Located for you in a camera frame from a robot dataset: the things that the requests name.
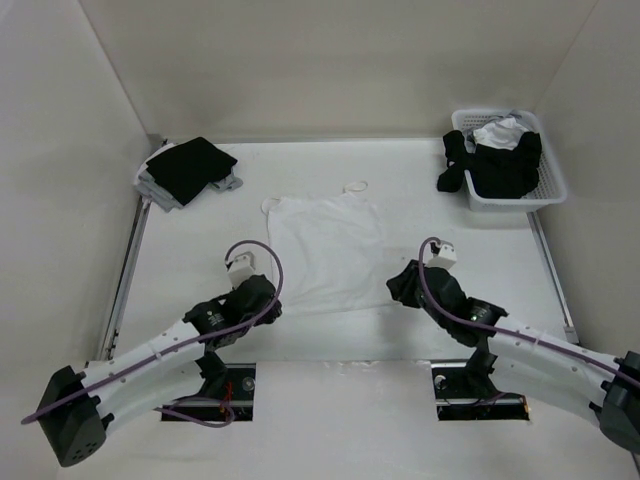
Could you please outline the white tank top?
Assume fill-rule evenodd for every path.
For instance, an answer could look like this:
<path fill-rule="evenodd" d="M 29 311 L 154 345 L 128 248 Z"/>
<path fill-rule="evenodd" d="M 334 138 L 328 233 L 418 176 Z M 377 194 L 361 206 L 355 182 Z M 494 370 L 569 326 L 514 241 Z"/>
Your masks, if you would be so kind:
<path fill-rule="evenodd" d="M 311 316 L 392 303 L 386 288 L 391 250 L 368 183 L 336 196 L 268 197 L 261 205 L 268 244 L 284 272 L 284 312 Z"/>

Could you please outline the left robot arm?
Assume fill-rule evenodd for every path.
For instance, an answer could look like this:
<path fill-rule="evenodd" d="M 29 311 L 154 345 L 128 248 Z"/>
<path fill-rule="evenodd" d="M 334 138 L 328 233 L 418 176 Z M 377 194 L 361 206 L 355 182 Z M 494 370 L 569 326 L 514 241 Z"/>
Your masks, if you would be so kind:
<path fill-rule="evenodd" d="M 105 363 L 50 377 L 35 420 L 63 468 L 97 452 L 137 416 L 193 397 L 214 398 L 227 382 L 218 350 L 282 313 L 281 288 L 252 275 L 230 292 L 201 302 L 151 340 Z"/>

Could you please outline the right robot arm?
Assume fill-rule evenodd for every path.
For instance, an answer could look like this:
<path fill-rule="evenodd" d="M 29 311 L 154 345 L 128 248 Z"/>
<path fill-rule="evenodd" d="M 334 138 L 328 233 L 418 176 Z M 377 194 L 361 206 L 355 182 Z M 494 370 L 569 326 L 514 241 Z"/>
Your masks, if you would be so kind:
<path fill-rule="evenodd" d="M 511 321 L 488 301 L 467 296 L 445 269 L 410 261 L 386 286 L 393 300 L 425 311 L 472 349 L 464 384 L 483 396 L 517 393 L 572 413 L 612 443 L 639 451 L 639 355 L 584 349 Z"/>

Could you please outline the black tank top hanging out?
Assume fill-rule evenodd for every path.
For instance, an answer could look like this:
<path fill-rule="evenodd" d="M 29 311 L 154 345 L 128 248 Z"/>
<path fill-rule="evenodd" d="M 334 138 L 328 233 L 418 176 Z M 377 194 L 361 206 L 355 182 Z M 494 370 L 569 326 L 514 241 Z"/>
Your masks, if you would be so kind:
<path fill-rule="evenodd" d="M 446 169 L 437 180 L 437 190 L 458 192 L 465 182 L 465 172 L 471 167 L 472 154 L 467 151 L 461 131 L 452 130 L 443 136 Z"/>

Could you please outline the folded black tank top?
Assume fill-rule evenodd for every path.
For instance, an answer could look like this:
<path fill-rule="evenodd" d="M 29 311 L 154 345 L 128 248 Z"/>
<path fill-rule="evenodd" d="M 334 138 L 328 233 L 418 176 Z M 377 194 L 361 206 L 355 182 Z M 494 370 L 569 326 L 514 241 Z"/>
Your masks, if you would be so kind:
<path fill-rule="evenodd" d="M 146 161 L 143 173 L 181 207 L 188 205 L 210 184 L 233 176 L 238 161 L 203 137 L 165 145 Z"/>

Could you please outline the folded grey tank tops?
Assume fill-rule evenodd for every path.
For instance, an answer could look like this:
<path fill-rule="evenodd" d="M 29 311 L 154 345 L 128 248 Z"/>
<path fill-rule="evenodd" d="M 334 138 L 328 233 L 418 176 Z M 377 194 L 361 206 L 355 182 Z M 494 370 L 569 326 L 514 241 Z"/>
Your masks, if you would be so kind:
<path fill-rule="evenodd" d="M 167 194 L 164 190 L 153 183 L 153 180 L 150 179 L 146 174 L 143 173 L 144 168 L 146 167 L 146 161 L 154 156 L 158 151 L 162 152 L 165 149 L 165 145 L 179 144 L 179 143 L 167 143 L 165 142 L 158 150 L 156 150 L 150 157 L 148 157 L 144 163 L 139 167 L 133 185 L 135 189 L 146 198 L 151 199 L 154 203 L 160 206 L 165 212 L 169 212 L 172 209 L 182 209 L 181 207 L 169 194 Z M 220 184 L 210 184 L 207 188 L 217 192 L 228 192 L 234 191 L 240 188 L 243 185 L 243 180 L 237 177 L 233 170 L 233 176 L 227 178 L 225 182 L 221 182 Z"/>

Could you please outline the black garments in basket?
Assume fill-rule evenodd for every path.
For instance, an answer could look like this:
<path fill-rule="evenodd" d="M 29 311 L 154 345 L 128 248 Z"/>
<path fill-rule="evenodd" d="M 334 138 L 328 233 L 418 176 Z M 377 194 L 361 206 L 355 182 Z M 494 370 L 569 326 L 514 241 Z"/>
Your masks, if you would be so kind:
<path fill-rule="evenodd" d="M 470 155 L 476 193 L 490 199 L 520 199 L 535 190 L 540 174 L 542 142 L 538 133 L 524 133 L 512 150 L 478 145 Z"/>

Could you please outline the white plastic laundry basket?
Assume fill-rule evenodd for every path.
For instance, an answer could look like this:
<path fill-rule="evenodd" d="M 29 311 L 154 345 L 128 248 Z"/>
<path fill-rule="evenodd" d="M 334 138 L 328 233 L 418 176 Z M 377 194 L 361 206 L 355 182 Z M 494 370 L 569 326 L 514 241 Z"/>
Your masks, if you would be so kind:
<path fill-rule="evenodd" d="M 568 195 L 559 162 L 548 142 L 541 122 L 526 110 L 509 110 L 495 108 L 472 108 L 456 110 L 451 114 L 454 130 L 475 130 L 497 116 L 515 114 L 523 120 L 531 130 L 541 137 L 542 153 L 538 167 L 539 182 L 537 187 L 520 199 L 484 198 L 477 194 L 472 177 L 465 173 L 465 190 L 469 208 L 474 212 L 485 213 L 531 213 L 548 205 L 563 203 Z"/>

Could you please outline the white garment in basket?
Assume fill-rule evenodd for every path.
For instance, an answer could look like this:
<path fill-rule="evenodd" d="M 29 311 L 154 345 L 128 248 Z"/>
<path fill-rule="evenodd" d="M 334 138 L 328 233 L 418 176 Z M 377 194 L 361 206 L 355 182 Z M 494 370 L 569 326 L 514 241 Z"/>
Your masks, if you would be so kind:
<path fill-rule="evenodd" d="M 505 117 L 492 120 L 475 129 L 472 132 L 472 138 L 476 146 L 513 150 L 527 132 L 529 128 L 520 123 L 517 118 Z"/>

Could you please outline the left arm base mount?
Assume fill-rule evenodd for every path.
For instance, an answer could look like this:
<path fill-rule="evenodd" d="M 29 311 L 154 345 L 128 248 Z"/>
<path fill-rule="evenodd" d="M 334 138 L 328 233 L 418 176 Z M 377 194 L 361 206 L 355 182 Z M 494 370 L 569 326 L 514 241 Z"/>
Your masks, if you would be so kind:
<path fill-rule="evenodd" d="M 225 363 L 215 353 L 197 361 L 203 384 L 196 394 L 158 409 L 161 422 L 192 422 L 222 428 L 231 422 L 251 422 L 254 414 L 257 365 Z"/>

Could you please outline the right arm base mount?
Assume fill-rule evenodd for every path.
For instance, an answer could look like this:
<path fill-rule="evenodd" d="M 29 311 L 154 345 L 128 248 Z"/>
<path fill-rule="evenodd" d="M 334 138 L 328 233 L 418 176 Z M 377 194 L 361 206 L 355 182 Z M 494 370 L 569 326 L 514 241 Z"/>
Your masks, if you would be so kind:
<path fill-rule="evenodd" d="M 523 395 L 499 391 L 489 374 L 496 356 L 474 352 L 467 360 L 431 364 L 436 415 L 439 421 L 528 421 Z"/>

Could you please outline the right metal table rail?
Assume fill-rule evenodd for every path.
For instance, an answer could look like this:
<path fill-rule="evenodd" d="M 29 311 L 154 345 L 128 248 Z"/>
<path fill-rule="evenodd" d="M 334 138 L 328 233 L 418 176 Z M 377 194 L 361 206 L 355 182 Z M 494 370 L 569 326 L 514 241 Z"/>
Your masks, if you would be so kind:
<path fill-rule="evenodd" d="M 551 285 L 553 286 L 553 289 L 555 291 L 555 295 L 557 298 L 557 302 L 562 311 L 563 320 L 564 320 L 564 333 L 567 338 L 567 341 L 574 345 L 580 346 L 581 341 L 579 339 L 539 215 L 537 212 L 529 212 L 527 214 L 527 218 L 528 218 L 532 233 L 535 237 L 537 248 L 539 250 L 541 257 L 543 258 L 547 277 L 551 282 Z"/>

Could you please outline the metal table rail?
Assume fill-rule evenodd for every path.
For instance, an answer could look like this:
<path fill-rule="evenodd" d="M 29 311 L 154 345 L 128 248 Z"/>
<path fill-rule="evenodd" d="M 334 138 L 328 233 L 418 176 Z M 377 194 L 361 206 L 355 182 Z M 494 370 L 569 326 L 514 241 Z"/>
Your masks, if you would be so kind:
<path fill-rule="evenodd" d="M 124 310 L 127 304 L 151 206 L 151 201 L 149 199 L 143 197 L 137 190 L 134 190 L 134 192 L 137 194 L 137 203 L 135 215 L 131 224 L 127 248 L 111 306 L 106 310 L 106 316 L 102 322 L 101 336 L 97 342 L 96 351 L 93 354 L 93 360 L 103 361 L 112 358 L 121 331 Z"/>
<path fill-rule="evenodd" d="M 537 212 L 529 212 L 527 214 L 527 218 L 528 218 L 532 233 L 535 237 L 537 248 L 539 250 L 541 257 L 543 258 L 547 277 L 551 282 L 551 285 L 553 286 L 553 289 L 555 291 L 555 295 L 557 298 L 557 302 L 562 311 L 563 320 L 564 320 L 564 333 L 567 338 L 567 341 L 574 345 L 580 346 L 581 341 L 579 339 L 539 215 Z"/>

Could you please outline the left metal table rail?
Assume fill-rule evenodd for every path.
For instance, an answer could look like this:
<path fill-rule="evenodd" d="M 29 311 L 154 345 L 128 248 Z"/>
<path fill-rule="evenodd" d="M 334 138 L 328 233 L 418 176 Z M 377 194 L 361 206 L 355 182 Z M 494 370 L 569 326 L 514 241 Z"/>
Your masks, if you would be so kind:
<path fill-rule="evenodd" d="M 93 354 L 93 360 L 103 361 L 112 358 L 121 331 L 124 310 L 127 304 L 151 206 L 151 201 L 149 199 L 143 197 L 137 190 L 134 190 L 134 192 L 137 194 L 137 203 L 135 215 L 131 224 L 127 248 L 111 306 L 106 310 L 106 316 L 102 322 L 101 336 L 97 342 L 96 351 Z"/>

